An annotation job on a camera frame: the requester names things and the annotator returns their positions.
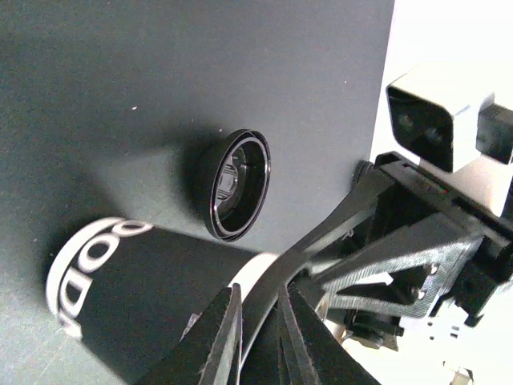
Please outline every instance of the lens cap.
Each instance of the lens cap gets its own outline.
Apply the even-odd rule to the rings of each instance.
[[[196,204],[208,231],[226,242],[244,236],[260,213],[271,176],[269,146],[239,130],[214,145],[196,174]]]

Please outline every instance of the cylindrical container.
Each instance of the cylindrical container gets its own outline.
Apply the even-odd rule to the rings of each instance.
[[[46,300],[70,336],[134,383],[223,287],[239,283],[244,301],[276,259],[105,218],[63,246],[48,274]]]

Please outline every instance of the white lettering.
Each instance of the white lettering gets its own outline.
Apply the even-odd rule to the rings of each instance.
[[[146,233],[151,229],[153,229],[153,225],[146,222],[123,221],[114,226],[112,232],[120,237],[134,237],[135,235]]]
[[[67,335],[75,339],[82,339],[82,327],[73,318],[69,318],[66,313],[59,311],[57,314],[61,325]]]
[[[92,238],[82,248],[79,254],[79,269],[69,266],[59,289],[59,299],[62,309],[58,312],[58,317],[63,325],[64,331],[73,338],[82,338],[82,327],[75,318],[82,310],[83,303],[86,300],[87,291],[93,282],[84,273],[92,273],[102,267],[109,260],[119,246],[119,238],[134,237],[153,229],[153,225],[142,221],[121,221],[117,223],[111,233],[97,235]],[[104,245],[107,250],[100,257],[92,257],[89,252],[95,245]],[[67,294],[67,287],[73,286],[79,292],[79,299],[76,302],[70,300]]]
[[[61,283],[61,290],[59,292],[59,299],[63,309],[73,318],[79,315],[82,309],[83,302],[86,300],[87,291],[91,287],[93,280],[87,275],[80,273],[78,270],[70,267],[64,276],[63,283]],[[71,285],[77,290],[80,290],[79,299],[73,303],[67,295],[67,286]]]
[[[107,250],[101,257],[93,258],[89,255],[89,250],[95,245],[105,245]],[[99,269],[107,260],[112,256],[115,250],[118,248],[119,238],[113,234],[101,234],[91,239],[83,247],[79,255],[79,268],[84,273],[92,273]]]

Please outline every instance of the camera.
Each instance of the camera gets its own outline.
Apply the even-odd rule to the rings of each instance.
[[[425,63],[386,89],[396,141],[445,172],[479,157],[480,113],[494,106],[493,90],[472,70],[458,63]],[[487,155],[486,145],[480,147]]]

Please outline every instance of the black mount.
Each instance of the black mount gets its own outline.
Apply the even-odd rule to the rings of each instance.
[[[467,312],[467,325],[477,325],[511,287],[511,223],[397,153],[379,156],[358,179],[329,217],[277,259],[243,306],[237,285],[222,290],[138,384],[238,383],[241,364],[259,356],[253,343],[269,336],[278,374],[271,383],[377,383],[306,300],[319,291],[330,295],[328,318],[372,347],[394,348],[401,317],[433,316],[448,300]],[[376,274],[392,282],[362,283]],[[291,284],[299,276],[301,284]],[[275,334],[261,331],[273,307]]]

